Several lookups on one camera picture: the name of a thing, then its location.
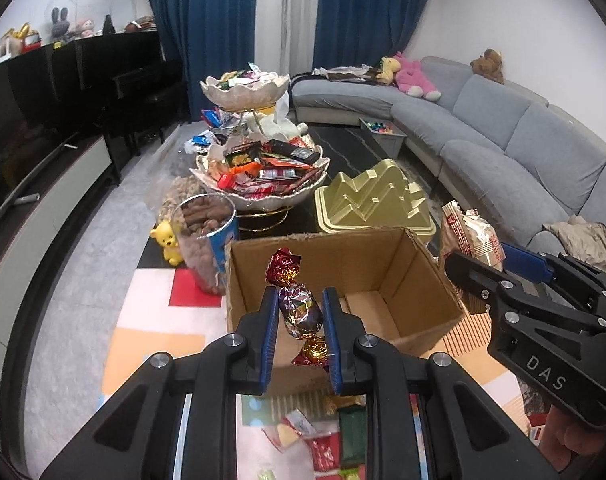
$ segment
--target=open cardboard box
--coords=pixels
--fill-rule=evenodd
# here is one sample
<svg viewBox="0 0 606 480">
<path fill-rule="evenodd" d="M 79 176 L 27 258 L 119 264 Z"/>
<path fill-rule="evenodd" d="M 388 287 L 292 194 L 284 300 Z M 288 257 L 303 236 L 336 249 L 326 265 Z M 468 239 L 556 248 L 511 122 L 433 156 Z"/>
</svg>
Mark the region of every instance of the open cardboard box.
<svg viewBox="0 0 606 480">
<path fill-rule="evenodd" d="M 297 277 L 319 300 L 333 286 L 346 312 L 359 316 L 368 333 L 401 352 L 421 355 L 463 315 L 453 285 L 416 236 L 403 228 L 371 228 L 340 234 L 300 234 L 232 242 L 227 268 L 227 325 L 233 331 L 243 314 L 258 310 L 265 269 L 278 249 L 301 255 Z M 279 323 L 269 394 L 324 388 L 318 367 L 294 366 L 302 341 Z"/>
</svg>

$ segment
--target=gray sectional sofa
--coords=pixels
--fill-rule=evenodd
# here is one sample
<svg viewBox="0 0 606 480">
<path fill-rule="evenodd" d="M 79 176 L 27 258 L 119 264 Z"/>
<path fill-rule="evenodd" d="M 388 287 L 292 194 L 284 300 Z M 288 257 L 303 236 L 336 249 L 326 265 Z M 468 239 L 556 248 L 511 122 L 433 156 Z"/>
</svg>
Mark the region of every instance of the gray sectional sofa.
<svg viewBox="0 0 606 480">
<path fill-rule="evenodd" d="M 511 82 L 464 64 L 421 60 L 436 103 L 380 86 L 303 80 L 291 89 L 297 119 L 358 124 L 392 120 L 406 144 L 464 208 L 477 208 L 501 240 L 558 254 L 542 225 L 572 214 L 606 224 L 606 144 L 579 121 Z"/>
</svg>

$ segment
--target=green package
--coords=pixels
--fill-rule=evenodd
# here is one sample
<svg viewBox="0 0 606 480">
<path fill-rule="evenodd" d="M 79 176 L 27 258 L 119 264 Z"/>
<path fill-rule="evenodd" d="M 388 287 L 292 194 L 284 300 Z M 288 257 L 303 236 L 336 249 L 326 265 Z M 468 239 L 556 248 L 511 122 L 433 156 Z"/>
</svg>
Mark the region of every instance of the green package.
<svg viewBox="0 0 606 480">
<path fill-rule="evenodd" d="M 363 406 L 357 404 L 339 408 L 341 430 L 341 469 L 365 464 L 368 449 L 368 425 Z"/>
</svg>

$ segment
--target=red candy wrapper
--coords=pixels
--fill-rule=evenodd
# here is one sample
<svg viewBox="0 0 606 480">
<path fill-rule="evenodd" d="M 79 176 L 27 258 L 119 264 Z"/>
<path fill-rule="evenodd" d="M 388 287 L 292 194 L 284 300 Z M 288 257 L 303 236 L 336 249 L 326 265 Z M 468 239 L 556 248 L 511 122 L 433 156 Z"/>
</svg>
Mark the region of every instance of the red candy wrapper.
<svg viewBox="0 0 606 480">
<path fill-rule="evenodd" d="M 339 434 L 331 433 L 305 440 L 312 453 L 314 471 L 325 472 L 339 469 Z"/>
<path fill-rule="evenodd" d="M 309 289 L 294 278 L 301 268 L 301 257 L 282 248 L 274 253 L 265 272 L 270 285 L 280 287 L 279 309 L 285 328 L 305 344 L 292 364 L 302 366 L 327 366 L 327 346 L 323 329 L 323 313 Z"/>
</svg>

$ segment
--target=crumpled wrapper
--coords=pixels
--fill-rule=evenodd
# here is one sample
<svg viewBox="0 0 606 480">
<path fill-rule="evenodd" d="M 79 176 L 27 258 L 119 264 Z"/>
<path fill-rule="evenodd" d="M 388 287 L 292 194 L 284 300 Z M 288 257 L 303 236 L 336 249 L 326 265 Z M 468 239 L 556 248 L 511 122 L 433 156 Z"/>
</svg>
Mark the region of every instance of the crumpled wrapper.
<svg viewBox="0 0 606 480">
<path fill-rule="evenodd" d="M 445 259 L 452 251 L 461 251 L 484 264 L 503 270 L 506 259 L 494 228 L 482 219 L 476 209 L 461 211 L 456 200 L 443 206 L 439 267 L 445 269 Z M 486 302 L 457 288 L 457 293 L 470 314 L 486 312 Z"/>
<path fill-rule="evenodd" d="M 279 287 L 279 309 L 289 334 L 305 340 L 292 364 L 327 366 L 327 345 L 323 336 L 323 313 L 309 289 L 294 278 L 301 268 L 301 257 L 288 248 L 276 251 L 265 272 L 265 280 Z"/>
</svg>

